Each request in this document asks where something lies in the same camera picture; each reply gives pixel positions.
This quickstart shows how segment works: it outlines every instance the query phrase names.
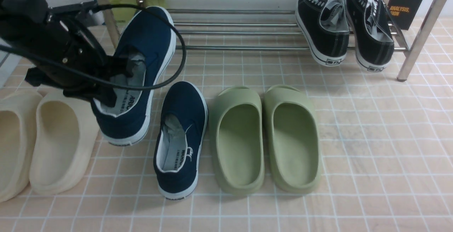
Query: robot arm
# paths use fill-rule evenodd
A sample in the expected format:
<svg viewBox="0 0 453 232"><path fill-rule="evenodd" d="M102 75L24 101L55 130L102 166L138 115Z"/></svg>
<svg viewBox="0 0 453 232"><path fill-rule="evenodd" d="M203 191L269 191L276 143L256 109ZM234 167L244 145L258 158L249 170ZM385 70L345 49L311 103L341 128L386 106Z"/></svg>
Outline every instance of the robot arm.
<svg viewBox="0 0 453 232"><path fill-rule="evenodd" d="M82 4L77 18L90 13ZM11 45L0 47L2 50L20 50L22 54L16 54L29 58L36 66L27 72L25 80L29 84L60 88L68 97L96 98L111 107L116 101L112 87L95 84L68 69L105 81L117 74L132 76L127 59L107 56L76 16L52 12L46 0L0 0L0 38Z"/></svg>

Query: chrome rack bar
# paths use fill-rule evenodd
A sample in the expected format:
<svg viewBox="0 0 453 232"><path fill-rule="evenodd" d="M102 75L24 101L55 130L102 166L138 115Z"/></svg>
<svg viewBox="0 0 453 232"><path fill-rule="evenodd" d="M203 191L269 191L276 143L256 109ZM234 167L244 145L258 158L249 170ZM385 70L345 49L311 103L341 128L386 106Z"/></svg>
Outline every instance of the chrome rack bar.
<svg viewBox="0 0 453 232"><path fill-rule="evenodd" d="M291 14L294 11L270 11L270 10L195 10L195 9L167 9L169 13L177 14Z"/></svg>
<svg viewBox="0 0 453 232"><path fill-rule="evenodd" d="M353 51L355 47L348 47L348 51ZM308 47L271 47L271 46L225 46L225 45L186 45L186 50L198 51L309 51ZM407 51L403 47L395 47L395 51Z"/></svg>
<svg viewBox="0 0 453 232"><path fill-rule="evenodd" d="M433 0L431 3L428 12L426 13L425 19L422 22L422 25L415 37L414 43L411 46L411 49L406 56L406 60L401 67L400 73L398 74L398 81L406 81L407 77L411 73L412 68L414 67L417 58L422 51L426 40L428 39L429 34L431 33L434 24L436 23L437 19L439 18L440 12L443 9L443 6L447 0Z"/></svg>
<svg viewBox="0 0 453 232"><path fill-rule="evenodd" d="M302 32L217 32L217 31L192 31L192 30L179 30L179 33L185 35L283 35L283 36L293 36L293 35L302 35ZM398 35L397 32L392 32L392 35Z"/></svg>
<svg viewBox="0 0 453 232"><path fill-rule="evenodd" d="M181 27L298 27L296 23L191 23L191 22L175 22L175 26Z"/></svg>

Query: black canvas sneaker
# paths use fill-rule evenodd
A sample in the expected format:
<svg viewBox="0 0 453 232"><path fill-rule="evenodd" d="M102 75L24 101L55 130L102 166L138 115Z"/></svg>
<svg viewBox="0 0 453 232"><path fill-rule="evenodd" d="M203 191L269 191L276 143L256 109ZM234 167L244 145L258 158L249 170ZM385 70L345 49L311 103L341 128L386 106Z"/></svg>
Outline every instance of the black canvas sneaker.
<svg viewBox="0 0 453 232"><path fill-rule="evenodd" d="M356 35L357 62L369 72L380 72L392 58L393 42L387 9L382 0L345 0L346 16Z"/></svg>
<svg viewBox="0 0 453 232"><path fill-rule="evenodd" d="M296 22L316 62L338 66L344 61L349 42L344 0L298 0Z"/></svg>

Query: tiled floor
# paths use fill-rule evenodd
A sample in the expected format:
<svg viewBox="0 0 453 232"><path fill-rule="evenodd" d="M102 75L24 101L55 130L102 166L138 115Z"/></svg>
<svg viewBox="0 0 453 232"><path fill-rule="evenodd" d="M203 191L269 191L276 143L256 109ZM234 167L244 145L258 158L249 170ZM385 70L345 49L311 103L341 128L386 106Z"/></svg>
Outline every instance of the tiled floor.
<svg viewBox="0 0 453 232"><path fill-rule="evenodd" d="M414 22L414 27L421 21ZM108 53L105 29L93 29ZM415 30L408 32L413 38ZM208 100L231 85L262 94L275 84L306 93L317 109L323 172L306 196L274 186L266 160L265 184L249 197L222 193L215 181L209 136L204 140L195 192L165 201L157 190L153 153L159 110L168 87L154 94L145 140L129 148L98 137L86 176L58 196L29 188L0 203L1 231L152 232L446 232L453 227L453 19L436 24L409 80L395 80L403 54L380 74L362 70L351 52L326 68L310 55L270 52L189 52L179 80ZM190 45L267 43L299 45L293 37L186 38ZM168 67L178 67L180 53ZM23 60L0 96L30 88ZM42 94L51 89L40 87Z"/></svg>

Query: metal shoe rack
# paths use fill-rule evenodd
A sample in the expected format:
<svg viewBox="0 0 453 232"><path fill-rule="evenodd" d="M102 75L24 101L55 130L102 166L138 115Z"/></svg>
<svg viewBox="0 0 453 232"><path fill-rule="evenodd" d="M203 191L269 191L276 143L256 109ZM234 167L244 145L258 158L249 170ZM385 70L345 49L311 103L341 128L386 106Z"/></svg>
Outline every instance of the metal shoe rack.
<svg viewBox="0 0 453 232"><path fill-rule="evenodd" d="M392 30L392 35L399 44L395 51L403 52L406 59L398 74L398 81L406 81L415 61L417 60L428 36L434 27L440 12L443 9L447 0L433 0L431 6L422 22L422 25L417 33L414 42L408 44L401 29L394 24L389 24ZM99 4L109 4L108 0L97 0ZM144 4L144 0L137 0L139 5ZM191 10L191 9L168 9L172 14L263 14L263 15L294 15L294 11L243 11L243 10ZM114 47L118 44L119 32L116 26L115 19L111 10L104 11L105 24L112 40ZM296 27L296 24L245 24L245 23L175 23L177 27ZM218 31L194 31L180 30L181 34L186 35L301 35L300 32L218 32ZM217 51L309 51L308 47L270 47L270 46L225 46L225 45L188 45L187 50L217 50Z"/></svg>

